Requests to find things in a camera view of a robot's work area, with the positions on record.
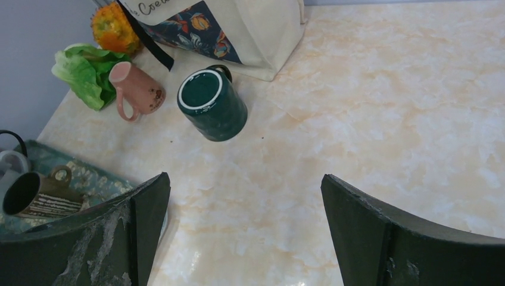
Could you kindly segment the brown striped small mug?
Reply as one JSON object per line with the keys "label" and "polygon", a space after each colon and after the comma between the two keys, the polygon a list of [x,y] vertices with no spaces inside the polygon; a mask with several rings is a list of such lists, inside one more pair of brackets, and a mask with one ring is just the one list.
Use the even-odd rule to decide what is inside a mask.
{"label": "brown striped small mug", "polygon": [[55,166],[48,176],[27,172],[9,187],[2,208],[6,215],[61,218],[80,211],[83,195],[70,187],[68,166]]}

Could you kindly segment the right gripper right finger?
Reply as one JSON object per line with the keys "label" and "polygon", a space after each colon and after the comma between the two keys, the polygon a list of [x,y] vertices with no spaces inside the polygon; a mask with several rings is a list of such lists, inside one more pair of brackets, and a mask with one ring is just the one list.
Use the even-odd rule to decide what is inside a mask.
{"label": "right gripper right finger", "polygon": [[345,285],[503,285],[504,240],[440,225],[327,174],[321,192]]}

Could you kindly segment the dark green mug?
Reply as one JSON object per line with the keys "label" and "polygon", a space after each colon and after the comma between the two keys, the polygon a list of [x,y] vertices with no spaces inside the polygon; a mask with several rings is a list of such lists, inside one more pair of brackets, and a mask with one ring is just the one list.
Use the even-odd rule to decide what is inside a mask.
{"label": "dark green mug", "polygon": [[230,70],[216,64],[190,74],[180,85],[177,104],[206,139],[223,142],[244,128],[248,110],[233,87]]}

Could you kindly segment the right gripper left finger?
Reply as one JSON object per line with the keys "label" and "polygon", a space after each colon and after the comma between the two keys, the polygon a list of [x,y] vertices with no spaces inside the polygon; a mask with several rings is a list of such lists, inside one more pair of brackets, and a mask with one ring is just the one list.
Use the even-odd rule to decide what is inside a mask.
{"label": "right gripper left finger", "polygon": [[1,284],[147,285],[169,198],[163,172],[82,212],[1,235]]}

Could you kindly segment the blue grey textured mug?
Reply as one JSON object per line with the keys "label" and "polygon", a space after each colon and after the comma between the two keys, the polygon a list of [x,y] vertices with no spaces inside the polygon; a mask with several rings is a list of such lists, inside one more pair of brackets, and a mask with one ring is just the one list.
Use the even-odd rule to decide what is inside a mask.
{"label": "blue grey textured mug", "polygon": [[[8,161],[9,158],[17,160],[19,170]],[[30,171],[30,162],[27,156],[13,150],[1,151],[1,203],[4,200],[9,187],[17,180],[19,176]]]}

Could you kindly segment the pink mug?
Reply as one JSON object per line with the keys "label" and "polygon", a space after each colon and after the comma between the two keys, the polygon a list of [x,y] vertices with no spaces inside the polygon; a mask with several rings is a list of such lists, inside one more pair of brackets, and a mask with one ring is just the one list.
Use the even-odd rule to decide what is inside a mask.
{"label": "pink mug", "polygon": [[115,64],[108,80],[116,90],[117,111],[127,122],[157,111],[165,102],[163,86],[131,62]]}

